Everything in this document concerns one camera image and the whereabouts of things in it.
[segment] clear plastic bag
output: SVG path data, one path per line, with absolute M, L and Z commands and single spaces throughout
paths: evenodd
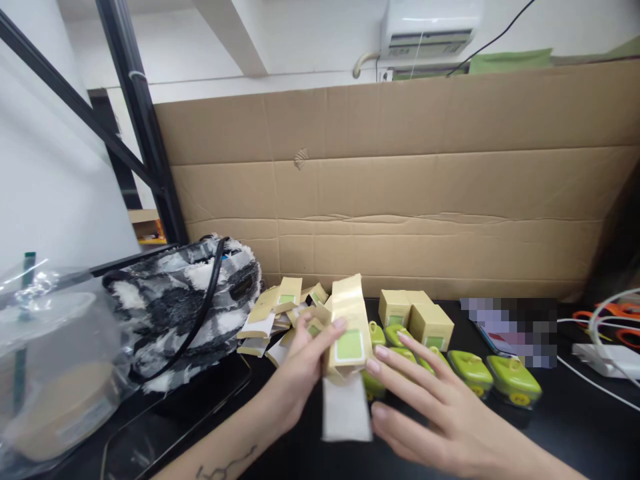
M 0 478 L 53 468 L 137 388 L 113 300 L 41 261 L 0 277 Z

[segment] metal pole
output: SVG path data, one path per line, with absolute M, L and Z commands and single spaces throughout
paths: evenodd
M 76 90 L 60 75 L 60 72 L 40 53 L 22 31 L 0 9 L 0 38 L 22 59 L 38 77 L 44 81 L 58 97 L 65 102 L 87 126 L 100 137 L 108 148 L 116 154 L 122 162 L 133 170 L 144 181 L 155 195 L 162 197 L 164 192 L 152 174 L 127 146 L 122 143 L 109 129 L 105 128 L 95 117 L 92 108 L 76 92 Z
M 122 86 L 133 130 L 145 165 L 156 175 L 164 198 L 156 197 L 169 243 L 189 242 L 185 220 L 173 184 L 169 160 L 153 108 L 129 8 L 125 0 L 96 0 L 111 57 Z

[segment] green label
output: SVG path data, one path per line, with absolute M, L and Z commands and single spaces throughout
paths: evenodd
M 362 334 L 360 330 L 347 330 L 335 346 L 337 360 L 360 360 L 364 358 L 362 351 Z
M 445 340 L 442 337 L 427 337 L 427 341 L 425 342 L 427 348 L 436 347 L 438 350 L 441 350 L 444 345 Z
M 280 295 L 280 300 L 278 300 L 278 305 L 282 303 L 288 303 L 295 301 L 295 295 Z
M 389 325 L 402 325 L 403 318 L 398 315 L 390 315 L 389 320 L 387 322 L 387 326 Z

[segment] hand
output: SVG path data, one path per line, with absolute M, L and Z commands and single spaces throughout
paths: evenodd
M 426 428 L 374 403 L 373 431 L 396 454 L 463 478 L 584 478 L 487 408 L 438 355 L 406 335 L 399 337 L 436 375 L 385 347 L 375 350 L 380 361 L 367 360 L 372 376 L 430 420 Z
M 298 318 L 287 359 L 259 393 L 278 417 L 281 433 L 291 430 L 300 420 L 309 394 L 320 380 L 322 356 L 346 328 L 344 319 L 338 318 L 313 338 L 307 331 L 309 320 L 310 313 Z

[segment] power adapter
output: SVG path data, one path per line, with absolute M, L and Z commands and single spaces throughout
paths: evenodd
M 603 345 L 602 348 L 603 358 L 591 343 L 574 343 L 571 350 L 582 362 L 604 377 L 626 379 L 626 376 L 611 363 L 613 360 L 630 377 L 640 379 L 640 355 L 624 345 Z

